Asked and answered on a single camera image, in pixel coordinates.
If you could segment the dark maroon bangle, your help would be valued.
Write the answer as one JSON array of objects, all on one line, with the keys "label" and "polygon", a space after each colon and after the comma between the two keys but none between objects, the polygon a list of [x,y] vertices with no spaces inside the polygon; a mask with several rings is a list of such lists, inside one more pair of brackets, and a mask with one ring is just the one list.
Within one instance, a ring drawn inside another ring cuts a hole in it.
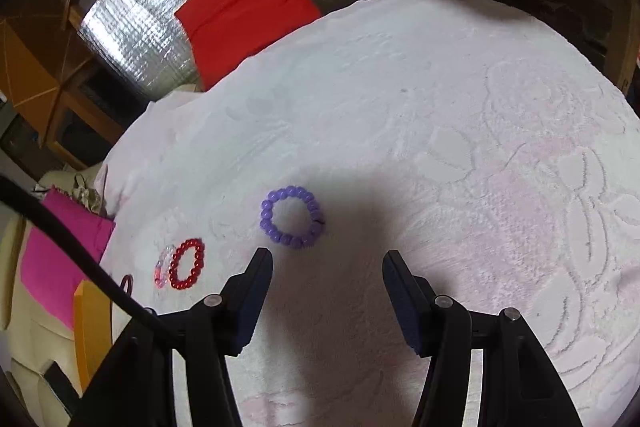
[{"label": "dark maroon bangle", "polygon": [[120,289],[130,297],[132,295],[132,286],[134,286],[134,278],[131,274],[125,274],[120,281]]}]

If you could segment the orange cardboard tray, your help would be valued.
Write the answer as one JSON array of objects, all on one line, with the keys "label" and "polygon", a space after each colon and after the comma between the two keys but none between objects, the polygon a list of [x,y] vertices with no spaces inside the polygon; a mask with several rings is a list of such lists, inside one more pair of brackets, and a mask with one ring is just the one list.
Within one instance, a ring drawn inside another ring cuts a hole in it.
[{"label": "orange cardboard tray", "polygon": [[74,292],[74,343],[82,392],[112,347],[111,306],[111,300],[90,281],[82,281]]}]

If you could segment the patterned grey cloth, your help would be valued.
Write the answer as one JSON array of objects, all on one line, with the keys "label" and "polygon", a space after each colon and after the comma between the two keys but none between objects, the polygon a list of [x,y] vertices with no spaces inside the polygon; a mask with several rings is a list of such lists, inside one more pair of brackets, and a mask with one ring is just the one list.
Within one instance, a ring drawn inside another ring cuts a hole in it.
[{"label": "patterned grey cloth", "polygon": [[85,177],[81,173],[74,176],[74,185],[72,191],[72,199],[79,205],[85,207],[95,215],[100,215],[103,210],[102,195],[90,186]]}]

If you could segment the white textured bed cover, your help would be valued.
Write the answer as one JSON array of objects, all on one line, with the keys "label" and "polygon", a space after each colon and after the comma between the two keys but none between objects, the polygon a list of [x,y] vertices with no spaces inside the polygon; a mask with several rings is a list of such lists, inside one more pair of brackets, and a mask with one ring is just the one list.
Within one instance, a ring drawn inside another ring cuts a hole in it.
[{"label": "white textured bed cover", "polygon": [[152,104],[103,167],[102,259],[160,313],[268,244],[267,194],[301,186],[326,229],[272,247],[247,426],[407,426],[427,361],[382,260],[396,249],[471,310],[519,309],[582,422],[639,387],[639,119],[551,28],[486,0],[371,0],[316,20],[202,94]]}]

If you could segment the wooden cabinet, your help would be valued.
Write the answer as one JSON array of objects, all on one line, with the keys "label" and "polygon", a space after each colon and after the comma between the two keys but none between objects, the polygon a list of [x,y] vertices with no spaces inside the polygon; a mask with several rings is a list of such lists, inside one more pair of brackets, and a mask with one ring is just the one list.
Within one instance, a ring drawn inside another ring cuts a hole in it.
[{"label": "wooden cabinet", "polygon": [[1,0],[1,94],[40,147],[75,169],[102,161],[137,100],[81,39],[96,0]]}]

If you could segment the red pillow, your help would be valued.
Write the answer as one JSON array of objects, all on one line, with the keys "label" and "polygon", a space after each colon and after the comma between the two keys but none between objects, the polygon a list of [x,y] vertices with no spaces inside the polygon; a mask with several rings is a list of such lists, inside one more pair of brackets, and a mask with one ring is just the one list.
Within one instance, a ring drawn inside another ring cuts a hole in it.
[{"label": "red pillow", "polygon": [[312,0],[188,0],[175,12],[205,91],[247,57],[320,16]]}]

